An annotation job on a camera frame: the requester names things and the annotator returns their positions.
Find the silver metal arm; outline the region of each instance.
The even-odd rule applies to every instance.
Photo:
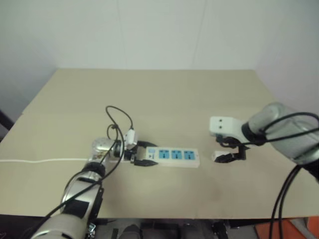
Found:
[[[99,138],[93,142],[92,157],[87,161],[82,171],[71,178],[67,184],[62,202],[98,181],[105,175],[107,161],[106,155],[100,164],[105,152],[110,149],[113,140]],[[60,214],[48,219],[31,237],[32,239],[84,239],[93,237],[94,225],[103,196],[102,185],[96,185],[89,191],[78,196],[75,200],[61,208]]]

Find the robotic arm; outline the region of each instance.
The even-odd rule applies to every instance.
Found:
[[[124,156],[134,159],[137,153],[138,136],[133,129],[124,135]],[[83,169],[67,183],[61,203],[88,188],[105,176],[110,155],[120,157],[121,142],[98,138],[92,144],[92,156]],[[92,239],[95,225],[92,223],[102,204],[104,188],[102,183],[67,203],[60,214],[49,218],[31,237],[32,239]]]
[[[211,117],[210,134],[224,147],[236,148],[238,153],[222,155],[216,162],[227,163],[246,159],[247,146],[261,146],[270,141],[273,147],[294,163],[300,165],[319,180],[319,133],[304,118],[298,115],[318,116],[298,113],[280,103],[272,103],[252,116],[247,122],[231,117]],[[285,139],[298,133],[307,134]]]

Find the white wall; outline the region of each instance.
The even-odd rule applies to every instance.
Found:
[[[281,102],[319,114],[319,1],[292,1],[256,72]]]
[[[318,92],[308,92],[316,76],[300,81],[287,59],[291,54],[295,66],[314,72],[318,62],[309,62],[318,52],[305,43],[318,35],[318,10],[316,0],[3,0],[0,109],[17,119],[57,67],[257,69],[279,99],[301,109],[316,98]],[[290,38],[295,29],[306,33],[302,58]],[[290,99],[300,88],[307,97]]]

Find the power strip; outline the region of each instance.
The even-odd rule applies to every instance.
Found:
[[[166,167],[198,168],[200,165],[195,148],[147,147],[145,159]]]

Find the floor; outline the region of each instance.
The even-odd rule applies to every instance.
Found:
[[[122,234],[123,230],[132,224],[143,227],[144,239],[177,239],[178,232],[176,227],[183,225],[193,225],[199,230],[199,238],[196,239],[216,239],[211,229],[211,222],[207,220],[141,220],[141,219],[116,219],[109,222],[106,226],[98,226],[96,239],[116,239]],[[152,225],[168,225],[165,229],[154,228]],[[258,239],[255,229],[252,226],[240,227],[238,229],[227,229],[230,239]]]

